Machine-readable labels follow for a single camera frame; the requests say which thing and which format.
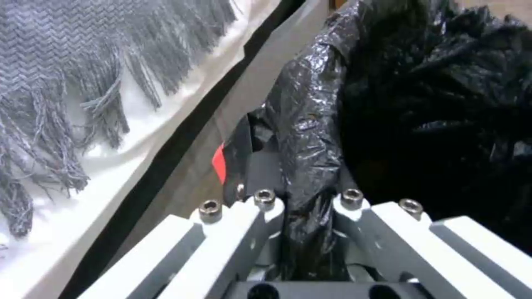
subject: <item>red tag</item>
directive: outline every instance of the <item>red tag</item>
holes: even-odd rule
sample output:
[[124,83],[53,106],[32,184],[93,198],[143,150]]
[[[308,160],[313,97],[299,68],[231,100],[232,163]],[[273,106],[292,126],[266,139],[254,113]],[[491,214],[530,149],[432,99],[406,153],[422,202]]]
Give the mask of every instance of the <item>red tag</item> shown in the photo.
[[220,182],[223,183],[226,181],[226,159],[223,157],[223,143],[218,147],[214,156],[212,157],[212,166],[218,174]]

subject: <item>white cloth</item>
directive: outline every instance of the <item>white cloth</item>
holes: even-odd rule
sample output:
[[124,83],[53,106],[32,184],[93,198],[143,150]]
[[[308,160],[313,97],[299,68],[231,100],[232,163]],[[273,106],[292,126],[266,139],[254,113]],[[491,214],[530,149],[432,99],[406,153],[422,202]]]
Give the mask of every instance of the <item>white cloth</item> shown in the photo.
[[179,92],[165,96],[154,110],[125,71],[120,93],[130,125],[118,150],[97,144],[82,160],[88,186],[71,198],[32,189],[33,230],[25,240],[9,235],[0,219],[0,297],[57,298],[98,234],[122,200],[145,173],[155,154],[209,90],[240,60],[253,32],[280,0],[234,0],[237,14],[226,36],[182,83]]

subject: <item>metal screw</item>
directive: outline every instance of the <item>metal screw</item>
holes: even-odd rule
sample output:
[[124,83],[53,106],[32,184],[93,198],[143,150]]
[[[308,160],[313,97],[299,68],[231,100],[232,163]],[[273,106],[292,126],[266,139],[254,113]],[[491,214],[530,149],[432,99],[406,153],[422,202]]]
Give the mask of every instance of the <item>metal screw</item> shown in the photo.
[[348,210],[358,210],[362,207],[364,194],[358,189],[346,189],[342,193],[342,206]]
[[258,190],[255,192],[253,197],[255,200],[255,205],[258,206],[262,211],[271,210],[275,204],[275,192],[270,189]]
[[415,201],[411,200],[409,198],[403,198],[399,201],[399,206],[410,216],[414,217],[416,220],[421,220],[421,215],[423,214],[423,206]]
[[199,206],[199,218],[205,223],[215,223],[222,218],[222,206],[217,200],[204,201]]
[[244,184],[240,183],[236,186],[236,200],[242,201],[244,199]]

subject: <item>gray scarf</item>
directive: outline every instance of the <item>gray scarf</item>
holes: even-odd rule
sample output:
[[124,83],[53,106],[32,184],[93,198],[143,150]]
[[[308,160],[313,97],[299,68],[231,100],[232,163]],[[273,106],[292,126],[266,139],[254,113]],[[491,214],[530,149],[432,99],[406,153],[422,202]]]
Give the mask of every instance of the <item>gray scarf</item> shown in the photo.
[[[0,211],[15,237],[31,229],[22,182],[83,190],[77,157],[95,138],[129,131],[123,65],[155,108],[174,94],[235,20],[230,0],[3,0],[0,12]],[[75,90],[86,115],[73,125]]]

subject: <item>black plastic bag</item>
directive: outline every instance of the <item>black plastic bag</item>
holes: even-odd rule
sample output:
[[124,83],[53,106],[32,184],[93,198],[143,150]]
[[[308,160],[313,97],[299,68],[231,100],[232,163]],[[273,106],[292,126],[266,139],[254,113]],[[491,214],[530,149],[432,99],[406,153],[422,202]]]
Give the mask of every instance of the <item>black plastic bag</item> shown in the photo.
[[[284,279],[346,279],[331,232],[344,158],[372,204],[411,197],[436,219],[469,214],[526,251],[529,241],[519,242],[530,230],[529,40],[522,23],[486,8],[351,1],[225,143],[226,203],[239,197],[251,153],[279,153]],[[471,111],[480,120],[469,119]],[[435,168],[423,175],[427,165]]]

